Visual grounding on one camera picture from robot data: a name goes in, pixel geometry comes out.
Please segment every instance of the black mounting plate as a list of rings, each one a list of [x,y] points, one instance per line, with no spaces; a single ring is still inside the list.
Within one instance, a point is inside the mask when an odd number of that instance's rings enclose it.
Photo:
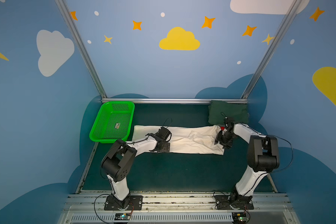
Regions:
[[[227,195],[215,195],[215,201],[216,201],[216,209],[217,210],[235,210],[233,208],[230,207],[230,203],[228,201],[228,197]],[[250,203],[251,201],[244,201],[244,200],[239,200],[234,202],[233,206],[234,207],[239,207],[242,209],[245,209],[245,206],[248,210],[253,210],[254,206],[252,203]]]
[[[118,204],[115,202],[115,199],[113,198],[113,195],[110,195],[107,197],[106,199],[106,203],[105,203],[105,207],[104,210],[105,211],[118,211]],[[142,210],[142,199],[143,196],[142,195],[131,195],[131,201],[133,206],[134,206],[134,210]],[[125,211],[131,211],[132,210],[132,205],[128,204],[128,208],[126,208]]]

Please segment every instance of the dark green table surface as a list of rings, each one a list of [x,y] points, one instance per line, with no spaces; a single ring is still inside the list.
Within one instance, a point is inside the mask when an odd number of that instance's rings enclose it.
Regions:
[[[172,118],[171,126],[196,128],[210,126],[207,105],[136,104],[134,125],[162,125]],[[100,175],[99,165],[112,144],[99,143],[83,190],[111,190]],[[248,144],[240,137],[224,155],[144,153],[135,158],[127,184],[132,191],[228,191],[240,180],[245,169]],[[273,192],[267,177],[255,192]]]

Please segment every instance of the white cloud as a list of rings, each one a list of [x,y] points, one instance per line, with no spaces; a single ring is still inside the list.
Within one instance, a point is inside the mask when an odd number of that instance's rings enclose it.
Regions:
[[[69,38],[60,32],[40,30],[36,37],[37,49],[40,52],[39,70],[49,77],[53,75],[63,63],[73,54],[75,47]]]
[[[302,0],[297,13],[304,10],[310,0]],[[230,8],[236,13],[285,15],[293,0],[231,0]]]

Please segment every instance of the folded green fabric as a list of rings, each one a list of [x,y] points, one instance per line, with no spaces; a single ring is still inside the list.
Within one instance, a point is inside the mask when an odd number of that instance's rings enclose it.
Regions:
[[[222,112],[231,120],[247,124],[248,123],[248,105],[232,104],[219,100],[212,100],[209,108],[208,122],[213,125],[224,125],[224,116]]]

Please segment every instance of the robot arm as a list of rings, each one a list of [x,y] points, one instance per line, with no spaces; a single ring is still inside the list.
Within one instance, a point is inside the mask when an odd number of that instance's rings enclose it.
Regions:
[[[105,155],[101,168],[107,173],[112,187],[112,194],[118,209],[125,210],[130,202],[130,190],[127,186],[128,175],[134,158],[144,152],[169,152],[167,140],[171,132],[161,127],[155,134],[147,134],[136,141],[118,139]]]
[[[277,139],[258,133],[246,124],[235,124],[227,118],[225,118],[224,123],[225,129],[218,134],[216,143],[219,142],[226,148],[230,148],[233,144],[234,135],[240,136],[249,143],[248,167],[231,191],[229,197],[230,208],[239,209],[247,206],[248,209],[254,209],[251,199],[256,186],[269,172],[279,167]]]

